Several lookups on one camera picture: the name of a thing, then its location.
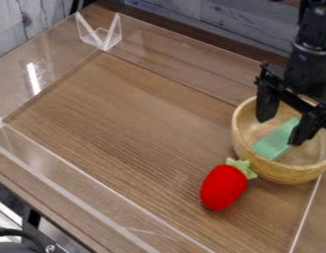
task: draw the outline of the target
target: wooden bowl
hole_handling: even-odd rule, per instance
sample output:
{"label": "wooden bowl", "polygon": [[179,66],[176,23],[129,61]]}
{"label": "wooden bowl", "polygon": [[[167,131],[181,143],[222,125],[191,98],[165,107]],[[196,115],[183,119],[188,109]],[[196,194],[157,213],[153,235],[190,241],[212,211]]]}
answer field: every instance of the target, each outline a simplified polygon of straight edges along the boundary
{"label": "wooden bowl", "polygon": [[239,106],[232,118],[234,148],[240,159],[251,160],[252,168],[264,179],[284,185],[308,182],[326,171],[326,129],[300,146],[291,147],[278,161],[267,160],[251,148],[291,117],[300,118],[300,113],[280,103],[275,118],[260,124],[256,98],[251,98]]}

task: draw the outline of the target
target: wooden table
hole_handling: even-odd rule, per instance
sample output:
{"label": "wooden table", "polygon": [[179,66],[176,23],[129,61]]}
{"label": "wooden table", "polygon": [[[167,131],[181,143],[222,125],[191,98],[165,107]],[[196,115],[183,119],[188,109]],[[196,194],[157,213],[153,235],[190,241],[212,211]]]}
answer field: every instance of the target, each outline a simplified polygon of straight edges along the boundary
{"label": "wooden table", "polygon": [[[112,19],[112,12],[101,5],[92,5],[84,16],[101,26]],[[72,21],[67,21],[56,32],[69,33],[72,26]],[[28,47],[35,49],[45,36],[51,37],[41,35],[2,57],[0,64],[28,53]],[[56,40],[57,53],[63,53],[60,37],[51,40]],[[236,105],[254,95],[259,63],[224,50],[212,52],[210,48],[204,54],[199,48],[195,56],[183,56],[181,60],[177,55],[181,41],[175,37],[152,36],[145,40],[159,42],[160,48],[172,44],[176,56],[165,56],[147,46],[145,58],[139,60],[137,52],[132,58],[137,64],[133,64],[117,57],[125,50],[135,52],[131,42],[111,52],[117,56],[96,51],[5,123],[83,170],[85,175],[75,175],[65,165],[53,167],[51,162],[40,165],[48,176],[67,184],[100,212],[108,212],[108,199],[101,187],[91,185],[87,175],[212,251],[287,252],[314,183],[287,187],[258,179],[250,182],[242,199],[222,212],[207,210],[199,202],[206,175],[227,157],[235,156],[231,117]],[[194,48],[198,46],[204,45],[194,42]],[[65,53],[69,57],[79,54],[79,49]],[[167,78],[147,69],[156,70],[161,60],[169,63],[164,73],[190,69],[190,79],[198,77],[192,86],[200,85],[198,73],[210,72],[211,75],[203,74],[206,78],[210,76],[204,88],[218,84],[220,89],[214,90],[218,96],[223,94],[222,99],[180,84],[175,81],[179,76]],[[37,164],[31,147],[19,146],[16,152]],[[0,182],[91,250],[135,252],[135,246],[121,240],[119,247],[112,248],[109,242],[115,245],[119,235],[97,215],[1,154]]]}

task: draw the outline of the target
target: green sponge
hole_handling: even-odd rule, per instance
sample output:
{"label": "green sponge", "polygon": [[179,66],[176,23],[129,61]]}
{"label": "green sponge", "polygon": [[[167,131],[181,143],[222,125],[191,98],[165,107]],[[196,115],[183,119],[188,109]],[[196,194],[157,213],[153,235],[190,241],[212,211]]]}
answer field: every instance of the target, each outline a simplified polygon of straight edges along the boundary
{"label": "green sponge", "polygon": [[298,123],[299,118],[291,118],[252,145],[254,151],[258,152],[263,158],[268,160],[278,160],[288,150],[290,145],[287,144],[287,141],[291,131]]}

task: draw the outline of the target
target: green object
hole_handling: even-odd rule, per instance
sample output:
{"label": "green object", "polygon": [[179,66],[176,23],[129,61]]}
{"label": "green object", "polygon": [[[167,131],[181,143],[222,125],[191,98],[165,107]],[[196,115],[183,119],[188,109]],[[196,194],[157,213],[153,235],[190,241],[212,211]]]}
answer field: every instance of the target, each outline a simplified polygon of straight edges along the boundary
{"label": "green object", "polygon": [[251,161],[250,160],[238,160],[236,161],[231,157],[228,157],[226,164],[238,168],[242,171],[242,173],[246,175],[248,180],[258,178],[258,173],[251,168]]}
{"label": "green object", "polygon": [[287,141],[291,131],[298,123],[299,119],[291,118],[252,145],[254,151],[258,152],[263,158],[268,160],[278,160],[282,157],[290,148]]}

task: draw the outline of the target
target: red strawberry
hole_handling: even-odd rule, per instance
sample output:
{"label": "red strawberry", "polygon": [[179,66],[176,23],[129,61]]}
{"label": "red strawberry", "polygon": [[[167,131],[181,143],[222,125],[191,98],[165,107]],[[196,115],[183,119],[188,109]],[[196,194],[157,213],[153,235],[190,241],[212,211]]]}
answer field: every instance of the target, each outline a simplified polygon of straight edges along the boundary
{"label": "red strawberry", "polygon": [[250,161],[228,159],[228,163],[236,167],[226,164],[216,166],[200,189],[202,202],[215,211],[227,208],[238,200],[247,189],[248,178],[258,177],[248,168]]}

